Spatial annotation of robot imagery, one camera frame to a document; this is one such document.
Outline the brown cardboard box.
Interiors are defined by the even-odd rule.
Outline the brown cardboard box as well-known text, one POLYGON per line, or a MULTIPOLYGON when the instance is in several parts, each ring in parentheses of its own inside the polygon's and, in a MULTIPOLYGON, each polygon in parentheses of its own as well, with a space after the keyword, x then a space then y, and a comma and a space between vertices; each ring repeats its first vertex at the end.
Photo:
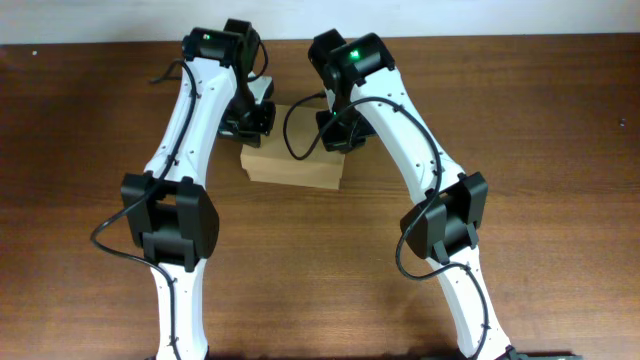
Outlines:
MULTIPOLYGON (((242 168, 251 181, 338 190, 345 156, 328 152, 319 144, 305 160, 295 160, 283 137, 287 105, 276 106, 273 128, 261 138, 259 148, 244 145, 240 155, 242 168)), ((287 135, 291 148, 302 155, 317 134, 317 109, 298 107, 289 118, 287 135)))

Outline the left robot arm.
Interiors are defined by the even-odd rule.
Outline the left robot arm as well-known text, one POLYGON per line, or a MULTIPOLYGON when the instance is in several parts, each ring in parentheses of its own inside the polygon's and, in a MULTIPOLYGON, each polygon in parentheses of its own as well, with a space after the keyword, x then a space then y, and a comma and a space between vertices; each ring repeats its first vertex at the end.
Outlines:
POLYGON ((272 79, 253 71, 263 47, 250 22, 195 27, 181 48, 172 64, 181 70, 181 88, 168 127, 143 173, 125 175, 121 196, 157 290, 156 358, 206 359, 203 280, 220 227, 206 191, 209 159, 218 137, 259 147, 276 107, 272 79))

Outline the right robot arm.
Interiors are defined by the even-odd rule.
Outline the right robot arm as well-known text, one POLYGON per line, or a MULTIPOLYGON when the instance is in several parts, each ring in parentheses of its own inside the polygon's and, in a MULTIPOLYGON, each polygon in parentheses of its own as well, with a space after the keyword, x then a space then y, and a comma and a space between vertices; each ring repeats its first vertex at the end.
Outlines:
POLYGON ((438 143, 412 103, 382 39, 352 42, 332 29, 308 51, 328 108, 316 116, 315 144, 350 152, 376 135, 399 169, 412 209, 401 219, 395 260, 409 247, 429 264, 413 281, 435 278, 453 317, 461 359, 507 359, 515 349, 499 324, 480 264, 478 229, 488 195, 480 173, 467 174, 438 143))

